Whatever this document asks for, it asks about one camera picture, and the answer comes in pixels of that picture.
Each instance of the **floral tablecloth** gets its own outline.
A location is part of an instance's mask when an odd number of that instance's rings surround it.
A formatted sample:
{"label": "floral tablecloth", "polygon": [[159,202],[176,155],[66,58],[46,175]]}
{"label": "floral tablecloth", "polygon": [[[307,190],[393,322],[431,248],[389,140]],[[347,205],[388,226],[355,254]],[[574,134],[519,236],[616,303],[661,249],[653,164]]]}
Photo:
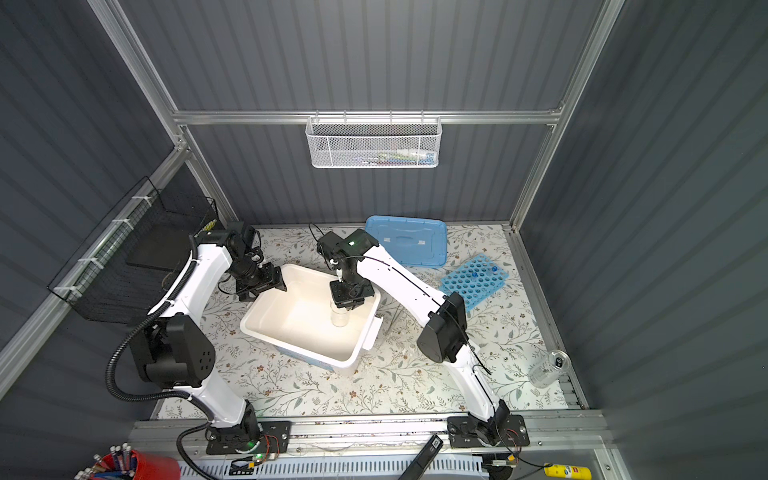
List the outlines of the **floral tablecloth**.
{"label": "floral tablecloth", "polygon": [[[341,237],[354,230],[334,229]],[[261,236],[265,261],[328,271],[315,252],[308,229],[265,229]],[[557,382],[536,389],[528,381],[528,370],[545,352],[545,346],[501,226],[449,226],[448,242],[444,267],[409,270],[439,288],[447,273],[484,253],[509,273],[505,288],[468,312],[467,332],[481,347],[478,354],[492,371],[493,388],[512,410],[567,408]],[[234,291],[234,281],[221,287]],[[238,302],[234,295],[217,290],[206,306],[201,328],[216,346],[216,368],[222,377],[253,403],[260,416],[465,410],[464,399],[445,368],[432,363],[416,347],[419,324],[384,292],[378,313],[384,319],[379,337],[351,376],[282,355],[270,344],[242,333],[240,319],[249,307],[250,303]],[[189,402],[167,399],[157,417],[202,415]]]}

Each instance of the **white wire mesh basket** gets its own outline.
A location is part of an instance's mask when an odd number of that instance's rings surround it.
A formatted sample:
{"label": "white wire mesh basket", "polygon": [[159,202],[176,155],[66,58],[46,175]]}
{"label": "white wire mesh basket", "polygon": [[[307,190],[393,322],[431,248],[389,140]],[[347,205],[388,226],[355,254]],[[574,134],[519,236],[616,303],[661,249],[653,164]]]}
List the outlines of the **white wire mesh basket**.
{"label": "white wire mesh basket", "polygon": [[339,124],[314,118],[306,140],[317,168],[434,168],[438,164],[440,119],[413,124]]}

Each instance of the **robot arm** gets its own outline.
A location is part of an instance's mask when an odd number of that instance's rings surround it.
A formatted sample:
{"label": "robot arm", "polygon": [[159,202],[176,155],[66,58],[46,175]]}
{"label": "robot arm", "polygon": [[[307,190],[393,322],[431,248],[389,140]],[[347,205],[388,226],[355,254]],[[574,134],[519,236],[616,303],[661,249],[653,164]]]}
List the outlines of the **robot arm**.
{"label": "robot arm", "polygon": [[445,365],[467,410],[480,421],[478,437],[496,445],[497,427],[509,410],[488,384],[472,350],[464,299],[458,293],[446,296],[419,280],[364,230],[358,229],[346,239],[327,233],[318,240],[317,250],[339,271],[339,282],[331,282],[337,307],[353,309],[362,304],[365,296],[372,295],[367,292],[372,292],[369,285],[373,282],[413,315],[423,327],[416,342],[419,349],[433,362]]}
{"label": "robot arm", "polygon": [[164,389],[173,389],[200,400],[213,419],[208,437],[221,439],[237,449],[259,437],[257,418],[253,407],[238,396],[215,369],[216,350],[200,330],[203,310],[221,276],[227,272],[236,280],[237,293],[245,296],[270,288],[285,290],[279,267],[271,263],[259,266],[252,256],[262,260],[260,249],[252,250],[255,230],[242,223],[232,223],[228,230],[200,233],[196,238],[197,255],[182,269],[188,271],[197,263],[192,274],[174,299],[182,280],[179,275],[169,293],[153,307],[170,306],[130,343],[139,376]]}

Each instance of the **clear plastic cup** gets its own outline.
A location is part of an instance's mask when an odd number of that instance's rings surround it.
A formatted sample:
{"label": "clear plastic cup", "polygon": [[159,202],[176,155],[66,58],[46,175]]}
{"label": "clear plastic cup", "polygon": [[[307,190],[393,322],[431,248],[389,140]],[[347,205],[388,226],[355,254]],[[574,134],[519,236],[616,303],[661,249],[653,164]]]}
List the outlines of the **clear plastic cup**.
{"label": "clear plastic cup", "polygon": [[545,389],[571,368],[571,359],[562,350],[550,350],[533,365],[528,379],[537,389]]}
{"label": "clear plastic cup", "polygon": [[335,326],[346,326],[349,323],[349,310],[337,308],[333,300],[331,300],[331,323]]}

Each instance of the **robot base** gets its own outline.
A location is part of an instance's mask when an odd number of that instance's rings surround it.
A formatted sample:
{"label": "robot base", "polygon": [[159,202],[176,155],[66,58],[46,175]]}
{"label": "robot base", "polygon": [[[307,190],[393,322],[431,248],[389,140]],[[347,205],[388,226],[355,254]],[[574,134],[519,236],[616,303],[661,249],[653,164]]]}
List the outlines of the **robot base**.
{"label": "robot base", "polygon": [[[500,401],[501,408],[506,409],[504,400]],[[509,415],[498,420],[498,434],[495,425],[477,420],[472,415],[448,417],[448,434],[452,449],[470,449],[476,447],[499,446],[506,444],[510,449],[527,447],[531,444],[525,420],[520,415]]]}
{"label": "robot base", "polygon": [[248,450],[249,442],[252,442],[251,445],[259,442],[253,453],[266,453],[265,435],[277,439],[270,439],[270,453],[278,451],[276,444],[280,445],[280,453],[286,452],[290,439],[290,422],[259,422],[253,406],[247,401],[243,420],[239,425],[225,429],[209,427],[205,431],[208,441],[205,452],[208,455],[236,455],[237,450]]}

